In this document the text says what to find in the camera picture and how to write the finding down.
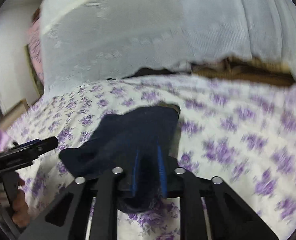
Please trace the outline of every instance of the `wall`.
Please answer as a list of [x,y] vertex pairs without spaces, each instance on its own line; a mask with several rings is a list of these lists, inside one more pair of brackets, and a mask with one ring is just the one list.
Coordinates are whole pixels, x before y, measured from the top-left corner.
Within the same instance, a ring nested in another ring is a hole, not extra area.
[[31,17],[40,3],[0,10],[0,106],[3,113],[25,98],[38,99],[24,46]]

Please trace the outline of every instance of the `folded garment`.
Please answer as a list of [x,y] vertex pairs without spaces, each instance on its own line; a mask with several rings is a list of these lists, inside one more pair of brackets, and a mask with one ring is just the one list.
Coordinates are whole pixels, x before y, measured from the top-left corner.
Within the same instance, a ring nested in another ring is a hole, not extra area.
[[89,141],[59,154],[74,177],[94,179],[107,169],[122,167],[132,198],[119,198],[125,213],[149,209],[154,196],[166,197],[165,160],[169,154],[179,114],[171,107],[141,107],[124,115],[104,116]]

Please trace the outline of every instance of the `silver rivet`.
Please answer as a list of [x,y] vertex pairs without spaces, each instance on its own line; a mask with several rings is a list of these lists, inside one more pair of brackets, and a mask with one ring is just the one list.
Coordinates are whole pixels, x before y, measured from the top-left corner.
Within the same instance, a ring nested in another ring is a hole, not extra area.
[[220,177],[213,177],[212,178],[212,182],[214,184],[221,184],[222,183],[222,179]]
[[83,184],[86,181],[86,179],[84,177],[77,177],[75,178],[75,182],[77,184]]
[[115,167],[112,169],[112,173],[113,174],[120,174],[122,173],[124,170],[121,167]]
[[176,168],[176,169],[174,170],[174,172],[175,172],[176,174],[184,174],[184,173],[186,172],[186,170],[185,170],[184,168]]

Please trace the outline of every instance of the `white bedsheet with purple flowers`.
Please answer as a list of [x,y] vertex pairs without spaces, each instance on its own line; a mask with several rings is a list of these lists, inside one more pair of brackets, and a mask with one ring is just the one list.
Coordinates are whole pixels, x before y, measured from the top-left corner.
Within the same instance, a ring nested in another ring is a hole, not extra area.
[[[19,143],[51,135],[59,140],[56,150],[19,170],[30,213],[38,215],[73,180],[60,150],[87,141],[105,114],[159,101],[181,108],[180,165],[199,177],[221,176],[286,240],[296,228],[296,85],[148,76],[87,84],[41,100],[8,130]],[[156,200],[152,208],[119,212],[118,239],[179,240],[178,200]]]

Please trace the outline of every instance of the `dark blue cloth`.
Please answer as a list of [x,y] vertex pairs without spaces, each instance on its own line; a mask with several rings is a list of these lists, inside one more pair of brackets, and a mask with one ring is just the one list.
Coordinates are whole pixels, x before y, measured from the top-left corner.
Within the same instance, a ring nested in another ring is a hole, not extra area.
[[89,141],[64,149],[60,159],[74,177],[94,179],[105,170],[122,167],[132,198],[119,198],[122,212],[149,209],[159,192],[166,197],[166,160],[179,114],[170,107],[141,107],[124,115],[106,115]]

